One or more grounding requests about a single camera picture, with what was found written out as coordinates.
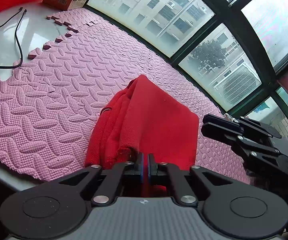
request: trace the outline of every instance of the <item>tree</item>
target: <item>tree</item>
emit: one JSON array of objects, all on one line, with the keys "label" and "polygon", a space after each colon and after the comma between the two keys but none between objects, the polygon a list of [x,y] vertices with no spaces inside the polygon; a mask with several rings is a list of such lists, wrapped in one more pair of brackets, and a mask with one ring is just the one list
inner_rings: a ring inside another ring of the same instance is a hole
[{"label": "tree", "polygon": [[206,41],[198,45],[189,55],[188,61],[195,64],[198,70],[203,68],[209,73],[212,68],[222,68],[225,65],[226,50],[217,40]]}]

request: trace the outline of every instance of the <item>red cloth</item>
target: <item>red cloth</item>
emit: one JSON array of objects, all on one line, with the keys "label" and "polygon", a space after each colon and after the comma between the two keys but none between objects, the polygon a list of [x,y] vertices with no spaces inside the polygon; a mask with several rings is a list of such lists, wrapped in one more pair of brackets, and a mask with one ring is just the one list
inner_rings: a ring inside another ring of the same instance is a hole
[{"label": "red cloth", "polygon": [[142,152],[144,168],[147,154],[153,153],[157,163],[188,170],[195,162],[198,124],[196,114],[140,75],[101,111],[85,167],[100,164],[110,169],[116,162],[135,161]]}]

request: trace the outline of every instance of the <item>glossy white floor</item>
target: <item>glossy white floor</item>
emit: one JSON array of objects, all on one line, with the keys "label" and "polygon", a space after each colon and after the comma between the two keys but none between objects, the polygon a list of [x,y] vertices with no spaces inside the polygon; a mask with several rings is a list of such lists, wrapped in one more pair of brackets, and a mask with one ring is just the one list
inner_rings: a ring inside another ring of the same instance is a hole
[{"label": "glossy white floor", "polygon": [[[54,41],[57,36],[68,30],[66,26],[55,24],[53,20],[46,20],[47,15],[59,10],[48,8],[42,3],[18,5],[0,12],[0,25],[14,15],[20,7],[26,8],[27,13],[19,25],[17,36],[23,50],[24,62],[28,62],[29,51],[37,47],[42,48],[45,42]],[[0,65],[11,66],[15,60],[20,58],[14,32],[21,15],[22,13],[19,13],[0,28]],[[11,73],[11,70],[0,69],[1,80],[7,80]],[[17,174],[1,163],[0,180],[14,190],[24,190],[38,184],[37,180]]]}]

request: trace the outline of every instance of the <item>barcode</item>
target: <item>barcode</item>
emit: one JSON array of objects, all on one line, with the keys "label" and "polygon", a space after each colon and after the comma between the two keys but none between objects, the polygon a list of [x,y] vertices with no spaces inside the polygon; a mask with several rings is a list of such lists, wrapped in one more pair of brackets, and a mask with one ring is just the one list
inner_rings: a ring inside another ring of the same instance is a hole
[{"label": "barcode", "polygon": [[63,4],[63,5],[67,4],[67,0],[59,0],[58,2]]}]

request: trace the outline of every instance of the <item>textured mat surface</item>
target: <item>textured mat surface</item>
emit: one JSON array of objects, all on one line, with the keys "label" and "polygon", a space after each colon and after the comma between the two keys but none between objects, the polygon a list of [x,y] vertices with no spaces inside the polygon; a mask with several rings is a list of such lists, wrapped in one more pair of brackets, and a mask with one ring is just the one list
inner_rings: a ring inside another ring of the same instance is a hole
[{"label": "textured mat surface", "polygon": [[82,168],[100,110],[130,80],[144,74],[199,115],[196,164],[249,182],[230,147],[200,132],[203,116],[221,116],[220,111],[162,58],[86,9],[48,18],[76,31],[47,42],[46,51],[30,52],[30,63],[0,81],[2,163],[44,180]]}]

